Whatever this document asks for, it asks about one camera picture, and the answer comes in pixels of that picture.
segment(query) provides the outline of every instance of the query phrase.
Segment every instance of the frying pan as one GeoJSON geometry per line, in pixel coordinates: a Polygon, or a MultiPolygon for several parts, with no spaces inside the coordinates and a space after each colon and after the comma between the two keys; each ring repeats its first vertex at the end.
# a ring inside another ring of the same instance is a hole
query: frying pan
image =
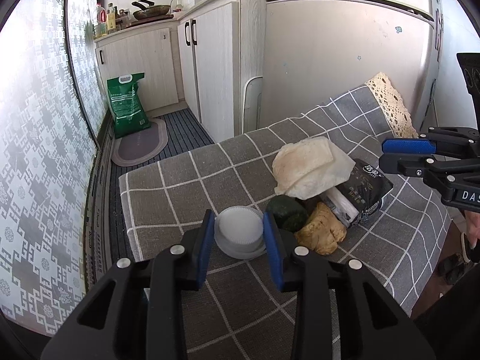
{"type": "Polygon", "coordinates": [[[170,5],[155,5],[153,1],[138,0],[131,3],[134,7],[140,8],[139,11],[133,13],[136,20],[148,19],[153,16],[166,15],[170,10],[170,5]]]}

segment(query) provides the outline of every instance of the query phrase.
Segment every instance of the refrigerator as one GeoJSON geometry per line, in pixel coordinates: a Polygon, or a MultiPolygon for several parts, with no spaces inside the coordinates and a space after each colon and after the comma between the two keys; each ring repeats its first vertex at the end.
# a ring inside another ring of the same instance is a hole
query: refrigerator
{"type": "Polygon", "coordinates": [[[266,20],[259,127],[382,71],[419,130],[439,71],[441,0],[267,0],[266,20]]]}

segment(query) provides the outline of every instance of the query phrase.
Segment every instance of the oval gray mat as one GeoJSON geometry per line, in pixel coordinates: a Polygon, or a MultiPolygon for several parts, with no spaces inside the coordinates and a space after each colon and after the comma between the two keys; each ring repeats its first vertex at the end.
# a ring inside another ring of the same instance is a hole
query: oval gray mat
{"type": "Polygon", "coordinates": [[[139,165],[160,153],[169,141],[167,125],[162,119],[150,119],[152,125],[145,130],[134,132],[116,139],[112,161],[120,167],[139,165]]]}

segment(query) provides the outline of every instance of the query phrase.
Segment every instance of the green rice bag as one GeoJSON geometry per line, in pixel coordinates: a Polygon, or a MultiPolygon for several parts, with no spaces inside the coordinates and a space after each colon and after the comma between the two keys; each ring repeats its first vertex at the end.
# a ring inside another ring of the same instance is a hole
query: green rice bag
{"type": "Polygon", "coordinates": [[[145,73],[136,73],[106,81],[117,139],[150,127],[137,94],[137,81],[144,77],[145,73]]]}

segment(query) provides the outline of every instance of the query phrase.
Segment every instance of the silver screw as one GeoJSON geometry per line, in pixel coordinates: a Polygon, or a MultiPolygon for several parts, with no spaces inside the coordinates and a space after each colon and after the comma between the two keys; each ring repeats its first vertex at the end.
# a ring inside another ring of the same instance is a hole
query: silver screw
{"type": "Polygon", "coordinates": [[[171,254],[183,254],[184,251],[185,251],[185,248],[183,247],[183,245],[173,245],[170,248],[171,254]]]}
{"type": "Polygon", "coordinates": [[[349,261],[349,267],[357,271],[358,269],[363,267],[363,264],[361,261],[358,261],[357,259],[351,259],[349,261]]]}
{"type": "Polygon", "coordinates": [[[117,261],[117,267],[118,268],[127,268],[127,267],[130,266],[130,264],[131,264],[130,259],[128,259],[126,257],[117,261]]]}
{"type": "Polygon", "coordinates": [[[297,246],[295,248],[295,254],[297,256],[306,256],[308,254],[308,249],[304,246],[297,246]]]}

